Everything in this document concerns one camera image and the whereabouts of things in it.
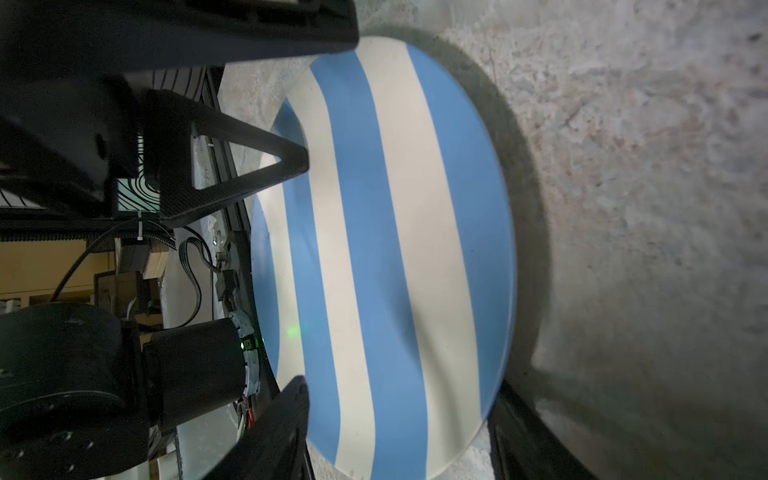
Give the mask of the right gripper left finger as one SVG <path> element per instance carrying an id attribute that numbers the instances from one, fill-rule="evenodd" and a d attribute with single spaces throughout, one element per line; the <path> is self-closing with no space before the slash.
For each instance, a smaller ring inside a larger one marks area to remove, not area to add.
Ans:
<path id="1" fill-rule="evenodd" d="M 310 400 L 306 379 L 294 377 L 207 479 L 297 479 Z"/>

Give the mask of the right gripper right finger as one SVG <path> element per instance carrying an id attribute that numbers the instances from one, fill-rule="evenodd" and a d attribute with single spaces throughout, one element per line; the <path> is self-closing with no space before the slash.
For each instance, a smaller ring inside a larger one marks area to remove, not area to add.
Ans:
<path id="1" fill-rule="evenodd" d="M 510 384 L 501 384 L 488 418 L 494 478 L 592 479 Z"/>

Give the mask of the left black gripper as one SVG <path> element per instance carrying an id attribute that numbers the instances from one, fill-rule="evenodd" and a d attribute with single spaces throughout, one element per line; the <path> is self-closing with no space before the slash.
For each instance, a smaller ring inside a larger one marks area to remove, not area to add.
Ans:
<path id="1" fill-rule="evenodd" d="M 69 78 L 310 56 L 354 49 L 351 1 L 4 1 L 1 75 Z M 1 187 L 70 216 L 114 216 L 138 174 L 140 110 L 121 78 L 1 84 Z M 195 182 L 196 139 L 217 183 Z M 169 90 L 146 93 L 147 180 L 172 228 L 309 170 L 305 147 Z M 231 146 L 275 164 L 240 175 Z"/>

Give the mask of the blue striped plate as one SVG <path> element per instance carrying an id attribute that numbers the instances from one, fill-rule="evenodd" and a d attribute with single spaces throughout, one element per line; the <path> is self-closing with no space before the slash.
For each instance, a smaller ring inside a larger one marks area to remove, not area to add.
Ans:
<path id="1" fill-rule="evenodd" d="M 431 479 L 483 426 L 516 300 L 512 215 L 473 102 L 387 37 L 318 57 L 273 131 L 309 169 L 263 190 L 254 296 L 280 386 L 306 379 L 308 440 L 354 479 Z"/>

